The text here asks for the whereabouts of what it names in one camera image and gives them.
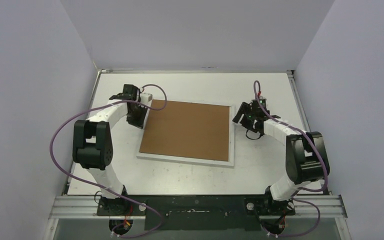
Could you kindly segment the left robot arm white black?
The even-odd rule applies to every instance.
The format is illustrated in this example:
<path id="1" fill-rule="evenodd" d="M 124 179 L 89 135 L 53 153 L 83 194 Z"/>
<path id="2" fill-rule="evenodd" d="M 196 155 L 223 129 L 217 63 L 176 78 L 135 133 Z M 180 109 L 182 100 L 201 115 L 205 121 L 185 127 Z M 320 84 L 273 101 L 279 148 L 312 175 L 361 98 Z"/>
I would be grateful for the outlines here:
<path id="1" fill-rule="evenodd" d="M 114 148 L 112 128 L 123 118 L 133 127 L 143 129 L 153 100 L 150 93 L 126 84 L 122 92 L 112 95 L 106 107 L 95 110 L 86 120 L 77 120 L 73 126 L 72 157 L 87 170 L 101 191 L 99 207 L 115 215 L 124 215 L 131 204 L 128 193 L 112 166 Z"/>

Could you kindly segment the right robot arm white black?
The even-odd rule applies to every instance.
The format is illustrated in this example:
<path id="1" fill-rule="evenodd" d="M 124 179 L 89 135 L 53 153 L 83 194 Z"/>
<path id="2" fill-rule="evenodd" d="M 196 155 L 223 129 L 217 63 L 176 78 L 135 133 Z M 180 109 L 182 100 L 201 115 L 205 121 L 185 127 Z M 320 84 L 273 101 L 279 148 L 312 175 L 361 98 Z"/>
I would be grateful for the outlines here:
<path id="1" fill-rule="evenodd" d="M 268 186 L 260 207 L 262 215 L 292 211 L 292 197 L 299 191 L 309 191 L 307 185 L 324 180 L 330 173 L 327 152 L 320 132 L 308 132 L 295 127 L 278 115 L 271 115 L 266 99 L 260 97 L 243 102 L 232 119 L 259 137 L 269 136 L 285 147 L 286 173 Z"/>

